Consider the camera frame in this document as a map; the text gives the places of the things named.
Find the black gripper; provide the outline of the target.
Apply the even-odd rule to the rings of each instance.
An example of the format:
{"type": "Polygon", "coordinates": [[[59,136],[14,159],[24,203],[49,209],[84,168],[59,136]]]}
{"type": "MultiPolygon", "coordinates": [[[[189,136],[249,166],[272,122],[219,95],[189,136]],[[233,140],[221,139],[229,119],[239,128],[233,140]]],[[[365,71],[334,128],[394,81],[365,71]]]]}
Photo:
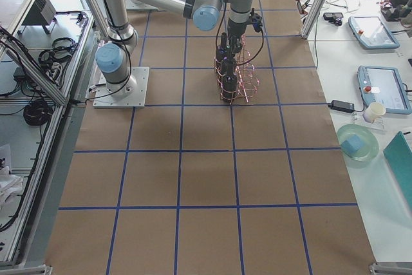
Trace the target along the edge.
{"type": "Polygon", "coordinates": [[[258,13],[255,13],[254,8],[247,12],[230,10],[227,23],[227,34],[230,38],[227,47],[228,57],[234,57],[241,51],[241,36],[245,34],[248,25],[251,25],[257,33],[262,31],[263,19],[258,13]]]}

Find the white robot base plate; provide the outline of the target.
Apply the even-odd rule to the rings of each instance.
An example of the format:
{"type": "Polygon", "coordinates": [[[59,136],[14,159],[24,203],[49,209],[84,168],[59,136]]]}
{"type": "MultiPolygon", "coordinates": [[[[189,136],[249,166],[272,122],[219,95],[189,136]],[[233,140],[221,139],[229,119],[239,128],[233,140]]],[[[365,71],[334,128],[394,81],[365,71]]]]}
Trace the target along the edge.
{"type": "Polygon", "coordinates": [[[149,67],[132,67],[126,82],[114,85],[107,84],[100,73],[98,87],[93,100],[94,108],[144,108],[149,80],[149,67]]]}

